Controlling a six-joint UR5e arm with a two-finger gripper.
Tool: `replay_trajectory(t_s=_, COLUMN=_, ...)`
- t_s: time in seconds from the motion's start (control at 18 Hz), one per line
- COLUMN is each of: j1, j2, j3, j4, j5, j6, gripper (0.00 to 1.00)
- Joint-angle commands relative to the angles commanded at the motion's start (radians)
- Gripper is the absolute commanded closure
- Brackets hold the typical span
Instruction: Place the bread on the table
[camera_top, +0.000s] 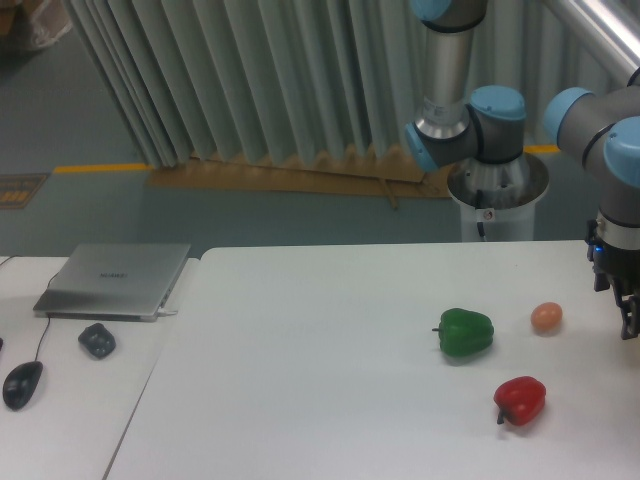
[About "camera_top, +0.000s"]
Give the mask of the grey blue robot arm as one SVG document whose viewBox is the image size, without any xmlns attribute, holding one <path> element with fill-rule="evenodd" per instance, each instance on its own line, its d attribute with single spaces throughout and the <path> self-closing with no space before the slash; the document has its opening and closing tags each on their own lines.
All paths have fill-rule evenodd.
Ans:
<svg viewBox="0 0 640 480">
<path fill-rule="evenodd" d="M 598 214 L 587 225 L 587 257 L 595 289 L 612 291 L 621 336 L 632 339 L 639 334 L 639 25 L 616 1 L 550 1 L 547 8 L 622 83 L 603 96 L 579 87 L 558 93 L 543 125 L 600 185 Z M 405 127 L 407 143 L 425 171 L 470 165 L 449 188 L 483 228 L 487 213 L 531 204 L 548 185 L 544 166 L 524 152 L 524 99 L 509 87 L 465 90 L 485 2 L 414 1 L 411 9 L 432 47 L 422 107 Z"/>
</svg>

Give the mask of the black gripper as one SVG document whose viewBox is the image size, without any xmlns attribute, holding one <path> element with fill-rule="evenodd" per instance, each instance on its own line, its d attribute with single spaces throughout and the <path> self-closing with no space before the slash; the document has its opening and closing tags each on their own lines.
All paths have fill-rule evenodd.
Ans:
<svg viewBox="0 0 640 480">
<path fill-rule="evenodd" d="M 587 258 L 593 264 L 596 291 L 606 284 L 617 290 L 622 317 L 621 338 L 639 336 L 639 227 L 623 226 L 608 218 L 587 222 Z"/>
</svg>

